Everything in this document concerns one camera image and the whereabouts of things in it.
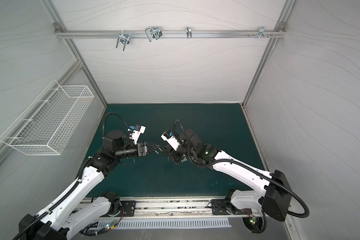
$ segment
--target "metal clamp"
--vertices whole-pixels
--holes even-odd
[[[149,41],[152,41],[154,37],[156,40],[158,40],[163,35],[159,26],[147,27],[145,29],[145,34],[147,35]]]
[[[262,37],[269,37],[269,35],[267,35],[267,34],[264,34],[264,27],[262,26],[262,27],[260,27],[260,29],[259,29],[259,33],[258,34],[256,34],[256,36],[257,36],[257,38],[262,38]]]
[[[122,44],[124,44],[124,46],[123,46],[123,51],[124,51],[124,50],[125,50],[125,46],[126,46],[127,44],[129,44],[129,40],[130,40],[129,36],[126,35],[125,33],[119,34],[119,38],[117,39],[117,42],[116,42],[116,48],[117,48],[117,46],[119,45],[119,43],[122,43]]]
[[[191,38],[192,37],[192,29],[191,29],[191,27],[187,26],[186,31],[187,31],[187,38]]]

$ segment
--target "gray floor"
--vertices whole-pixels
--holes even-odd
[[[91,240],[243,240],[243,239],[291,239],[285,222],[279,222],[267,218],[267,228],[261,234],[252,234],[243,224],[242,218],[229,218],[231,228],[204,228],[204,229],[134,229],[134,230],[111,230],[99,236],[91,237]],[[81,234],[77,234],[72,240],[82,240]]]

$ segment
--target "robotic arm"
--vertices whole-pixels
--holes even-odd
[[[122,119],[116,113],[111,114]],[[117,215],[121,208],[120,197],[110,192],[98,197],[87,207],[71,213],[81,200],[120,163],[121,158],[144,157],[158,149],[159,146],[147,142],[137,142],[140,134],[145,131],[144,126],[130,126],[128,137],[119,130],[105,135],[105,122],[109,115],[107,114],[103,120],[103,146],[94,156],[89,157],[80,168],[77,179],[51,204],[40,210],[35,216],[27,214],[20,221],[19,234],[14,239],[69,240],[94,219],[106,214]],[[100,233],[107,232],[115,224],[116,222],[110,224]]]
[[[182,128],[179,135],[175,132],[176,124]],[[286,176],[275,170],[274,173],[260,170],[245,164],[228,155],[221,149],[210,144],[204,144],[191,129],[184,130],[181,122],[176,120],[173,128],[165,131],[161,138],[168,142],[162,153],[175,164],[190,161],[200,168],[211,168],[234,177],[251,187],[255,193],[231,190],[225,199],[224,208],[231,214],[236,214],[244,208],[262,209],[270,217],[285,221],[286,215],[308,217],[306,204],[291,191]],[[291,198],[294,197],[304,208],[303,214],[288,211]]]

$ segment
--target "dark green mat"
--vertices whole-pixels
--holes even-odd
[[[167,144],[161,134],[180,119],[185,129],[192,129],[206,144],[212,144],[249,165],[264,169],[239,104],[109,104],[106,113],[119,113],[129,125],[147,129],[139,142]],[[127,129],[116,116],[107,120],[106,132]],[[98,127],[87,156],[102,145]],[[122,159],[87,197],[98,197],[106,190],[123,197],[216,196],[226,195],[232,188],[250,190],[234,178],[211,169],[199,169],[186,161],[175,165],[163,154]]]

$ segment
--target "horizontal metal bar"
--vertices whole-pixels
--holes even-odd
[[[57,38],[118,38],[122,31],[62,31]],[[163,30],[160,38],[187,38],[185,30]],[[130,38],[147,38],[145,31],[123,31]],[[192,30],[192,38],[257,38],[258,30]],[[268,38],[283,38],[285,31],[265,30]]]

